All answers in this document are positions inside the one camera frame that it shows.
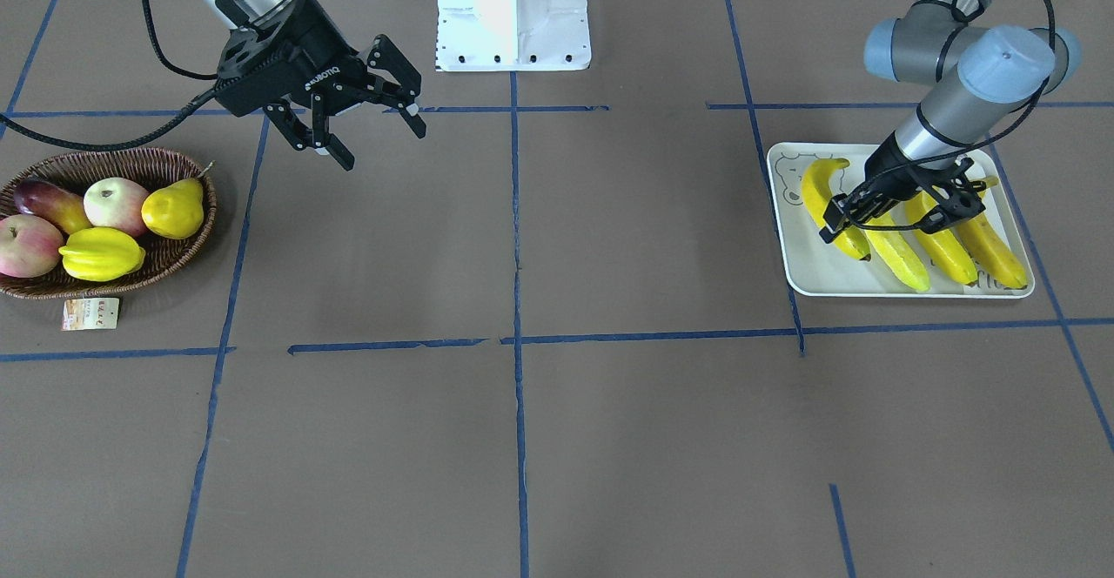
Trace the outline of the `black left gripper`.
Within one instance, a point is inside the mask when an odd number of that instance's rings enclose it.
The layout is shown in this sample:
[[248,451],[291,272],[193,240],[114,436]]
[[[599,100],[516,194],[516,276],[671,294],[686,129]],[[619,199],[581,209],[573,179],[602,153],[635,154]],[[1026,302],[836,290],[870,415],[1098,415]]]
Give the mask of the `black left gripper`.
[[973,166],[970,155],[954,155],[942,159],[942,168],[930,168],[927,161],[906,157],[891,135],[866,161],[866,182],[849,194],[836,194],[830,200],[827,228],[819,231],[819,236],[836,239],[851,226],[879,221],[896,205],[913,200],[922,193],[929,198],[929,210],[917,213],[910,222],[911,228],[932,234],[973,221],[985,212],[980,197],[987,190],[985,182],[971,182],[968,177]]

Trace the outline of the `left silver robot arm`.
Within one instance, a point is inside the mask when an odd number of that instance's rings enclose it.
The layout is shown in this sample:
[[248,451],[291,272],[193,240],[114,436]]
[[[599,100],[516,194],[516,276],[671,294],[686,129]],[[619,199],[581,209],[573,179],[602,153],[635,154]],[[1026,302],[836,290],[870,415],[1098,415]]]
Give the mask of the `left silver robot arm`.
[[907,14],[883,20],[864,46],[868,71],[897,82],[927,84],[929,91],[876,147],[864,179],[836,194],[821,209],[819,234],[833,242],[902,202],[926,193],[929,212],[911,222],[924,233],[942,232],[977,218],[983,186],[967,176],[970,153],[1010,114],[1033,109],[1081,63],[1074,35],[1055,25],[1027,28],[975,26],[991,0],[915,0]]

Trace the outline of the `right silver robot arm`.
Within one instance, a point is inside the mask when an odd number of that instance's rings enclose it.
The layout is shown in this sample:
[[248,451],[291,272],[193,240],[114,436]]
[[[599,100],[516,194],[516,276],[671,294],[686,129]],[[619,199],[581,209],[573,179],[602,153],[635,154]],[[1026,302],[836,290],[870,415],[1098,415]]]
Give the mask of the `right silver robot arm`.
[[363,104],[400,114],[426,136],[421,75],[385,35],[365,50],[346,42],[317,0],[203,0],[228,27],[211,89],[167,123],[175,129],[212,99],[235,117],[262,111],[291,147],[330,155],[350,170],[354,157],[330,119]]

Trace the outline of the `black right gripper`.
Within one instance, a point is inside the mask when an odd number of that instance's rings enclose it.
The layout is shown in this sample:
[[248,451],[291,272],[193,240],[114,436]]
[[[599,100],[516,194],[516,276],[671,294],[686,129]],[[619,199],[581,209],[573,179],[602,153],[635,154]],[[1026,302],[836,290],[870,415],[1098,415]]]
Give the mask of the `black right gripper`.
[[[329,155],[345,172],[355,157],[329,129],[329,102],[314,84],[332,78],[343,107],[378,104],[400,114],[417,138],[426,137],[418,99],[422,77],[388,35],[356,51],[317,0],[286,0],[255,28],[232,30],[218,61],[215,98],[235,117],[262,109],[295,150]],[[309,102],[311,123],[302,123],[291,97]]]

